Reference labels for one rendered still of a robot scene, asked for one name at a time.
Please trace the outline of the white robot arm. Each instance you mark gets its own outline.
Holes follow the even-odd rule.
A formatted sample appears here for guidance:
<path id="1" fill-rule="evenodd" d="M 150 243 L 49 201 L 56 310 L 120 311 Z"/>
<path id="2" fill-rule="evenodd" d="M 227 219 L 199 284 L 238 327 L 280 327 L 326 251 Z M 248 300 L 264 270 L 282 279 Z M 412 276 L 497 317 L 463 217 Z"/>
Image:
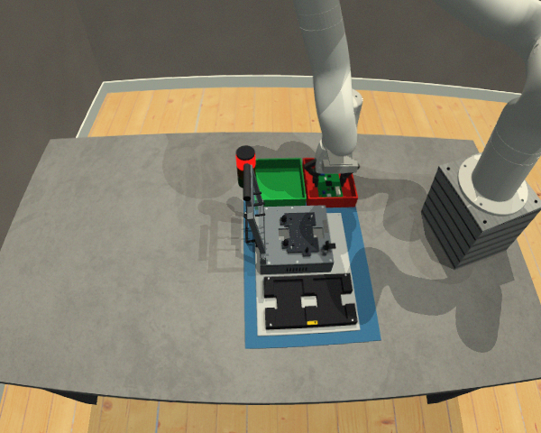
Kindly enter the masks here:
<path id="1" fill-rule="evenodd" d="M 352 89 L 340 2 L 292 1 L 312 69 L 316 113 L 327 149 L 323 173 L 357 172 L 357 160 L 349 154 L 357 144 L 363 100 Z M 525 62 L 521 96 L 504 106 L 482 154 L 465 160 L 457 176 L 461 192 L 474 207 L 497 217 L 511 216 L 526 204 L 525 178 L 541 156 L 541 1 L 434 1 L 481 36 L 508 45 Z"/>

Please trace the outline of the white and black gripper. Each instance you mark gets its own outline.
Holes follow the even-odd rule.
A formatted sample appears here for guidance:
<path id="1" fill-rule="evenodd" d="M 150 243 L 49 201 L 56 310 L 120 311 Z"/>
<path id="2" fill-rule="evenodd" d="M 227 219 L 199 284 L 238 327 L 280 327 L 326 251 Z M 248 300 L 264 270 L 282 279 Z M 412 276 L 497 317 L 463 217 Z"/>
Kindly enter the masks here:
<path id="1" fill-rule="evenodd" d="M 304 169 L 310 174 L 313 176 L 313 179 L 312 179 L 312 182 L 315 183 L 315 188 L 317 187 L 318 185 L 318 176 L 320 174 L 336 174 L 336 173 L 323 173 L 322 172 L 322 161 L 323 160 L 328 160 L 328 156 L 327 156 L 327 149 L 324 147 L 324 145 L 322 144 L 322 139 L 320 140 L 317 148 L 316 148 L 316 154 L 315 154 L 315 159 L 312 160 L 312 161 L 309 161 L 308 163 L 304 164 Z M 311 168 L 313 166 L 316 165 L 316 169 L 314 168 Z M 311 168 L 311 169 L 310 169 Z M 353 173 L 343 173 L 340 175 L 340 183 L 341 183 L 341 187 L 344 186 L 345 182 L 346 182 L 346 179 L 349 178 L 349 175 L 351 175 Z M 344 182 L 345 181 L 345 182 Z"/>

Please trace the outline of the red bin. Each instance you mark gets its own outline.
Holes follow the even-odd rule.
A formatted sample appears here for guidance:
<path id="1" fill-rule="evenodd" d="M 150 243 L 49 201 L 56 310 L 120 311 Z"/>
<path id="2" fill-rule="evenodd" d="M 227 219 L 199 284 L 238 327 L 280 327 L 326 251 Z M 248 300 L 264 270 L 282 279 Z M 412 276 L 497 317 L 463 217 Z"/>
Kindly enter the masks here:
<path id="1" fill-rule="evenodd" d="M 342 187 L 343 197 L 320 198 L 318 196 L 318 189 L 315 188 L 315 183 L 312 182 L 313 176 L 310 175 L 304 169 L 304 164 L 312 160 L 314 160 L 314 158 L 303 158 L 303 162 L 302 162 L 306 196 L 307 196 L 307 206 L 326 205 L 326 207 L 355 207 L 358 200 L 358 195 L 357 195 L 353 175 L 352 174 L 349 175 L 349 178 L 347 178 L 346 183 Z"/>

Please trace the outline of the green open bin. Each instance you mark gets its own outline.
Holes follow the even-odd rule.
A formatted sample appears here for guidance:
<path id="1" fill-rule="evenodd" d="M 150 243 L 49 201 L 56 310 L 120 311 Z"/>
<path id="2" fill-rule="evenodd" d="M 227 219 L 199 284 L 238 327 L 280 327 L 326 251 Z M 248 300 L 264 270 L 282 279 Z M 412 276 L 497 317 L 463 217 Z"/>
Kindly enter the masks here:
<path id="1" fill-rule="evenodd" d="M 255 166 L 264 207 L 306 205 L 301 158 L 255 159 Z"/>

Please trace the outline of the green circuit board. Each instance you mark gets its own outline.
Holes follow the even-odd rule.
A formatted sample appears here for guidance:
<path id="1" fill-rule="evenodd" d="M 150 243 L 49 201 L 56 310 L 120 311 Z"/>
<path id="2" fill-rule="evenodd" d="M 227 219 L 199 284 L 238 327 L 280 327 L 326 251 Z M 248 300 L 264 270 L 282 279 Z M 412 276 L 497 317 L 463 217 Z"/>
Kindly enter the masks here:
<path id="1" fill-rule="evenodd" d="M 339 174 L 320 174 L 318 177 L 318 196 L 322 196 L 320 198 L 343 196 Z M 339 186 L 340 188 L 336 186 Z"/>

